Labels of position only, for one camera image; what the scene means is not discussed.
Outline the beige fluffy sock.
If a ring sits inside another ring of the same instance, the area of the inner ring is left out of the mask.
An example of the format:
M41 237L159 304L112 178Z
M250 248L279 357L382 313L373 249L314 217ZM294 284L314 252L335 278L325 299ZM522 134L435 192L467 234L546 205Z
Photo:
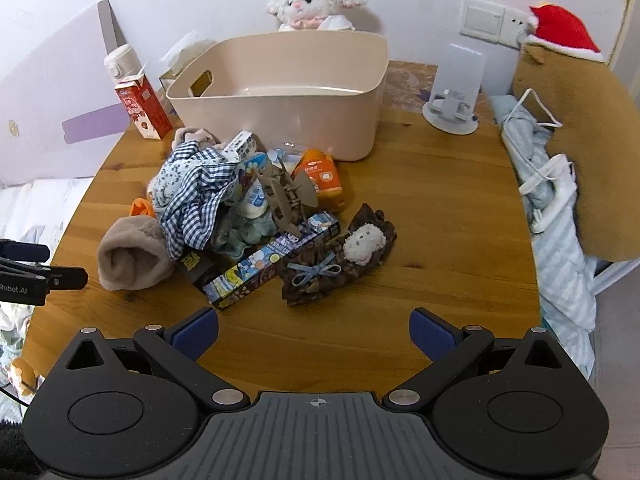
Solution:
M96 265L100 284L111 292L153 287L175 270L160 222L149 216L116 220L100 241Z

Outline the black tag with gold character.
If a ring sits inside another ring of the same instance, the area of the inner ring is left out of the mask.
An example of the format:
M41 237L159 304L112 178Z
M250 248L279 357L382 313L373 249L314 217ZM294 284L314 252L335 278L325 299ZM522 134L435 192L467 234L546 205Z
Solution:
M212 262L205 252L196 249L187 249L177 260L180 271L192 282L196 282L204 276L212 267Z

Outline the orange plush pouch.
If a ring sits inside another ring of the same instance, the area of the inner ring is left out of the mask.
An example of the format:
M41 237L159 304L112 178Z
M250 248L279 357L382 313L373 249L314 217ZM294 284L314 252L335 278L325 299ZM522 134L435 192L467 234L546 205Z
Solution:
M130 216L155 217L152 202L148 198L143 197L138 197L131 203L129 214Z

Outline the green scrunchie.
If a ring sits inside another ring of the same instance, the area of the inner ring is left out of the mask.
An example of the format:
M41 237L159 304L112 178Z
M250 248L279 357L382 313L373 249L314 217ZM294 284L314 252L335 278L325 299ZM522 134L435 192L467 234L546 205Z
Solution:
M248 248L269 242L277 232L270 210L253 219L229 210L217 223L210 244L216 254L238 261Z

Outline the blue checkered cloth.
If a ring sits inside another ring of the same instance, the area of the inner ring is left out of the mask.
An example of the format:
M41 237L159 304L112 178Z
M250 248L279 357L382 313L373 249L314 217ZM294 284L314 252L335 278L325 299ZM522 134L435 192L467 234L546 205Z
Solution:
M195 140L180 144L165 160L152 180L151 196L169 258L177 260L187 247L201 250L209 242L217 210L238 184L237 166Z

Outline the long blue cartoon box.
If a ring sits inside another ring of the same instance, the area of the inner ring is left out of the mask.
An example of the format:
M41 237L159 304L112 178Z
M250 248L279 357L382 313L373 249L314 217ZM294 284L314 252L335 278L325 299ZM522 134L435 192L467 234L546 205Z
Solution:
M272 280L284 259L293 258L307 246L322 244L336 237L340 227L333 214L318 212L300 227L301 238L288 233L278 236L224 273L206 281L202 292L212 307L227 309Z

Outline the brown hair claw clip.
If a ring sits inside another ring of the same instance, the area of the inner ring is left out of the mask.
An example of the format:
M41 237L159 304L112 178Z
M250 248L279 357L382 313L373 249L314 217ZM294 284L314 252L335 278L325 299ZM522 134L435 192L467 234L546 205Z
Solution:
M273 165L270 160L258 171L257 177L278 229L301 238L300 227L307 221L308 214L319 207L314 182L306 172L292 178L283 166Z

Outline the blue cartoon milk box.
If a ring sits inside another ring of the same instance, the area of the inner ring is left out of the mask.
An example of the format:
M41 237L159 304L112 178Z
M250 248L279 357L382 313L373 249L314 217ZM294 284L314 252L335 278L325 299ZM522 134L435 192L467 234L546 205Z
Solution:
M235 188L232 194L235 202L242 200L257 179L258 174L265 170L267 162L269 162L269 157L266 153L256 152L238 163L235 168Z

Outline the small blue white carton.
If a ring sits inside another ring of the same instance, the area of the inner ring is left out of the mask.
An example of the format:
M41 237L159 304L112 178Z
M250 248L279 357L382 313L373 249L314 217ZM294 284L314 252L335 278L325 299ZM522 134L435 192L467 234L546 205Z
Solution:
M258 150L254 134L243 130L239 132L221 151L228 162L242 162Z

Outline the orange snack packet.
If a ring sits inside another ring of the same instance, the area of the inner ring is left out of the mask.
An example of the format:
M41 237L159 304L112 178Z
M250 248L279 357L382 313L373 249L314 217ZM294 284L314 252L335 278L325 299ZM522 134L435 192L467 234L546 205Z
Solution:
M331 212L346 204L344 188L334 159L319 150L307 150L293 170L296 177L303 171L314 184L319 206Z

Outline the clear packet white candy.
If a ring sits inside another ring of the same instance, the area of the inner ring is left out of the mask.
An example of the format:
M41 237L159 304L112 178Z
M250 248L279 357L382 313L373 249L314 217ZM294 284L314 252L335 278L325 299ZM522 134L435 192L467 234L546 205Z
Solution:
M268 208L269 205L262 184L258 179L255 179L235 206L235 211L243 218L254 220L261 217Z

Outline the lilac fleece cloth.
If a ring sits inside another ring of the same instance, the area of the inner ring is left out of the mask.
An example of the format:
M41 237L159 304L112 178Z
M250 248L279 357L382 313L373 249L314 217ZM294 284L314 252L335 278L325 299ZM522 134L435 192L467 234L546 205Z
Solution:
M203 128L182 127L176 130L174 140L171 142L171 149L175 151L180 145L190 141L198 142L200 150L216 148L216 150L220 151L226 146L224 142L219 142L216 136Z

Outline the red milk carton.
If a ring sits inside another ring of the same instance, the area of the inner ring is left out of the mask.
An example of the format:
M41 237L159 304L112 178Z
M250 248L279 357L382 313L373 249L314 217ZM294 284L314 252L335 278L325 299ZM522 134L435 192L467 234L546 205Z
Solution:
M128 76L116 84L115 92L139 133L148 140L162 140L172 129L144 71Z

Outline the tissue box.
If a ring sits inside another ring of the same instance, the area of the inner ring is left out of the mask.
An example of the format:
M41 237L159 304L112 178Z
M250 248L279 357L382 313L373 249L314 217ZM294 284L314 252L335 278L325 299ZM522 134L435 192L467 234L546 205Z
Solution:
M186 66L214 44L215 40L205 37L199 30L191 30L183 36L160 58L160 64L166 68L160 75L163 89L167 91Z

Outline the red santa hat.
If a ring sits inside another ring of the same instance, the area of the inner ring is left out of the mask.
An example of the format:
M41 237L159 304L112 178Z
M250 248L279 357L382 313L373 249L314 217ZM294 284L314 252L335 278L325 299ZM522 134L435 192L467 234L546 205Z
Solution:
M528 19L530 33L526 44L536 44L572 58L604 62L601 50L578 16L552 3L531 6L529 10L532 15Z

